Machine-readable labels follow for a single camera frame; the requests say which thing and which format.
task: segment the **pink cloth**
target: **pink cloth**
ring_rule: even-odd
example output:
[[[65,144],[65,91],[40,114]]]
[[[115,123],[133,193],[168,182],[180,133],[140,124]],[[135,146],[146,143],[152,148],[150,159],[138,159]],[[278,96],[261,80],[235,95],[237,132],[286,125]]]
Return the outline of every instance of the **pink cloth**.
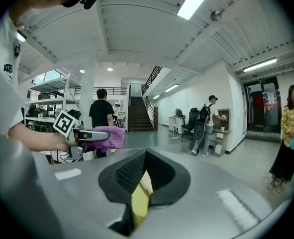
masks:
[[[102,152],[106,152],[109,148],[122,148],[123,141],[125,139],[124,128],[119,128],[116,126],[96,126],[95,128],[93,128],[93,131],[109,133],[109,138],[102,141],[87,141],[85,145],[85,150],[90,146],[99,148]]]

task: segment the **door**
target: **door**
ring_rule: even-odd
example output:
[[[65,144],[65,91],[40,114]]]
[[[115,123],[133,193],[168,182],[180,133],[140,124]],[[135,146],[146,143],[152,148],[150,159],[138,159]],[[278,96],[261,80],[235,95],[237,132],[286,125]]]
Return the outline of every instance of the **door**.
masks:
[[[281,97],[275,77],[245,85],[247,96],[247,130],[256,132],[281,131]]]
[[[142,89],[139,83],[130,83],[131,85],[131,96],[132,97],[142,97]]]

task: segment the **jeans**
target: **jeans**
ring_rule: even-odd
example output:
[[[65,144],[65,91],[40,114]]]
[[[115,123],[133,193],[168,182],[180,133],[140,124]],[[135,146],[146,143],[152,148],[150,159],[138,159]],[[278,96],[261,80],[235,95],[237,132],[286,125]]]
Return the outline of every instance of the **jeans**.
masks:
[[[212,126],[205,126],[204,137],[201,140],[196,140],[195,145],[192,150],[196,152],[198,146],[200,145],[200,143],[204,139],[204,147],[203,147],[202,154],[207,154],[208,145],[210,144],[212,133],[213,133],[213,127]]]

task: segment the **hand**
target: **hand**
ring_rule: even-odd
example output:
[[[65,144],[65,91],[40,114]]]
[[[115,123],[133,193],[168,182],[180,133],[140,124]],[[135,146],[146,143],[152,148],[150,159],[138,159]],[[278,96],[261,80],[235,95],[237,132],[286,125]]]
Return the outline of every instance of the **hand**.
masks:
[[[290,134],[290,137],[293,137],[293,136],[294,136],[294,130],[290,130],[290,131],[288,132],[288,134]]]

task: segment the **stair railing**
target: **stair railing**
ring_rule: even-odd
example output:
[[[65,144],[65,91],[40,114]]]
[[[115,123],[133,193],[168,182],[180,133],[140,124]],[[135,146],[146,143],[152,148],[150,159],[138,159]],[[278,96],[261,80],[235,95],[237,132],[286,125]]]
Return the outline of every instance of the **stair railing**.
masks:
[[[131,109],[131,85],[129,85],[129,96],[128,96],[128,132],[131,132],[131,120],[132,120],[132,109]]]
[[[142,94],[146,92],[146,90],[149,88],[151,83],[155,80],[155,78],[158,76],[160,73],[162,67],[161,66],[155,66],[154,69],[152,70],[152,73],[150,74],[146,84],[142,86]]]
[[[158,131],[158,107],[152,107],[148,97],[145,98],[145,105],[153,129],[154,131]]]

